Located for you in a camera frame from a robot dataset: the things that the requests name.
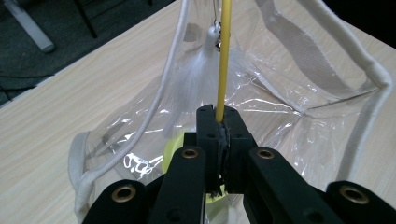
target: transparent plastic bag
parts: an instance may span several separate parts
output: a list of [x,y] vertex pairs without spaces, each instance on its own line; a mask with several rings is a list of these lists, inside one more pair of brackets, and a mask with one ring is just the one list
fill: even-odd
[[[75,141],[83,159],[71,151],[80,168],[69,173],[80,221],[109,184],[162,175],[165,146],[195,130],[196,108],[216,104],[219,53],[215,43],[206,47],[216,39],[219,6],[183,1],[163,75]],[[319,1],[234,0],[231,37],[226,105],[258,145],[279,150],[316,188],[347,178],[388,95],[386,71]],[[206,209],[206,222],[242,213],[231,196]]]

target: table surface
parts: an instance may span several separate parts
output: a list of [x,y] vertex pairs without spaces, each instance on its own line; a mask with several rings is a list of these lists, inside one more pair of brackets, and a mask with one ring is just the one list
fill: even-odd
[[[180,1],[0,109],[0,223],[76,223],[67,174],[73,137],[94,129],[163,71]],[[396,78],[396,50],[351,27]],[[396,207],[396,92],[381,109],[350,181]]]

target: chair leg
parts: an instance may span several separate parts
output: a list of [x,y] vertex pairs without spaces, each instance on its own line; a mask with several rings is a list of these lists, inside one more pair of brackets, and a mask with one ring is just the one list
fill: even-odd
[[87,14],[85,14],[84,8],[82,8],[82,4],[79,2],[79,0],[74,0],[78,12],[81,15],[82,19],[85,21],[85,24],[87,24],[88,29],[90,30],[90,33],[92,35],[93,38],[98,37],[98,35],[96,34],[95,30],[93,29],[90,20],[87,17]]

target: transparent plastic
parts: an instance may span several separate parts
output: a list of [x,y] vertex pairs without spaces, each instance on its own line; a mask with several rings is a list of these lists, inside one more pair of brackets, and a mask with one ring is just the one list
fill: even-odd
[[[94,181],[90,205],[115,181],[148,184],[162,175],[166,144],[195,130],[196,108],[216,104],[219,53],[211,35],[219,6],[190,2],[161,104],[130,153]],[[337,178],[359,116],[380,88],[298,1],[233,0],[231,38],[226,105],[239,111],[259,146],[279,150],[310,185],[325,189]],[[213,49],[205,49],[208,43]],[[90,132],[84,173],[134,138],[160,85],[156,77]],[[235,215],[239,198],[209,203],[206,223],[242,219]]]

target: dark carpet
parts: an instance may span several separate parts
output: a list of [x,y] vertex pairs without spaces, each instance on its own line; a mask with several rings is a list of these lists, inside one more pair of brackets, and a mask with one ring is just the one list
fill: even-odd
[[104,45],[173,0],[91,0],[83,7],[98,34],[92,38],[73,0],[19,0],[55,44],[43,53],[0,4],[0,106]]

